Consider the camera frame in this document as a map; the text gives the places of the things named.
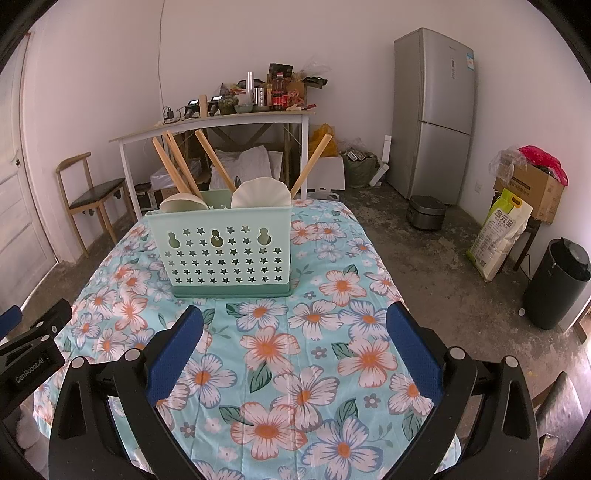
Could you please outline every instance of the floral tablecloth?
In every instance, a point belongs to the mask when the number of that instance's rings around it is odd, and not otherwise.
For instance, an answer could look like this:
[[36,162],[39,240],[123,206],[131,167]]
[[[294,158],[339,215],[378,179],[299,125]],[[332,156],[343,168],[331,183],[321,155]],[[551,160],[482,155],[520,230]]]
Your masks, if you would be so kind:
[[[379,255],[342,203],[296,200],[290,297],[173,297],[145,220],[105,258],[56,337],[65,366],[35,392],[49,436],[70,361],[119,358],[170,327],[188,305],[206,330],[157,409],[207,480],[382,478],[432,403],[385,328],[401,300]],[[149,469],[118,399],[111,407],[138,466]],[[441,465],[460,453],[457,439]]]

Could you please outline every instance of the silver screw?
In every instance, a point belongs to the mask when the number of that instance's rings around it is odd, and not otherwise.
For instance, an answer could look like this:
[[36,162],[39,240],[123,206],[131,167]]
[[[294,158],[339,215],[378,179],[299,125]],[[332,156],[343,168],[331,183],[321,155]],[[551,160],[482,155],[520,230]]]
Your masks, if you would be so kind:
[[511,355],[505,358],[505,363],[509,365],[511,368],[517,368],[517,366],[519,365],[517,359]]
[[139,350],[137,348],[132,348],[131,350],[127,350],[125,352],[125,359],[129,362],[133,360],[137,360],[139,358]]
[[456,360],[464,360],[466,357],[466,352],[458,346],[450,348],[449,354]]
[[82,365],[84,365],[84,358],[77,356],[74,360],[72,360],[70,365],[72,368],[80,368]]

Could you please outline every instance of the basket base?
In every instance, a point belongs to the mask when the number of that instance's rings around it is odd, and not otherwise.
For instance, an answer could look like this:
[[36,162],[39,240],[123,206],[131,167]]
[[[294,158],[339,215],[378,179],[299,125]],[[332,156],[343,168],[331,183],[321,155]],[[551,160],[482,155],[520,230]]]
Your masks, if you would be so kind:
[[289,283],[273,285],[227,286],[173,286],[173,295],[180,299],[247,299],[254,297],[288,297],[291,295]]

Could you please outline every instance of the gray floor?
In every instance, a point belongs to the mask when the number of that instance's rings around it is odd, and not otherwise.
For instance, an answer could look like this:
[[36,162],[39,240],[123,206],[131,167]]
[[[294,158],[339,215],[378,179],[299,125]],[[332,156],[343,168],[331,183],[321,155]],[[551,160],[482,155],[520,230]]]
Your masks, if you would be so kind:
[[[435,330],[446,345],[462,346],[473,358],[517,357],[532,396],[565,370],[579,393],[583,412],[589,412],[587,346],[580,345],[574,332],[539,330],[518,316],[527,286],[523,273],[507,265],[493,282],[481,279],[465,255],[479,230],[468,214],[451,207],[443,229],[429,233],[408,225],[407,203],[388,185],[348,190],[342,200],[365,228],[419,324]],[[130,226],[129,219],[119,222],[119,235]],[[28,328],[58,299],[74,301],[111,248],[110,239],[103,236],[90,250],[89,259],[77,265],[58,265],[25,308],[22,328]],[[460,437],[467,434],[468,425],[469,420]]]

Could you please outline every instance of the door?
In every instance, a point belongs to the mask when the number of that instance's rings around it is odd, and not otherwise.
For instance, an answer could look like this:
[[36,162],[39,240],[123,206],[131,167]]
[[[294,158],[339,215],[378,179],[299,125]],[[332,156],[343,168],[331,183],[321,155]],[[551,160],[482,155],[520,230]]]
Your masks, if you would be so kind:
[[420,122],[410,195],[429,195],[447,205],[460,196],[470,135]]
[[28,36],[0,73],[0,312],[22,306],[56,263],[29,190],[21,148],[21,77]]
[[473,51],[433,30],[421,29],[423,111],[420,120],[465,134],[474,113]]

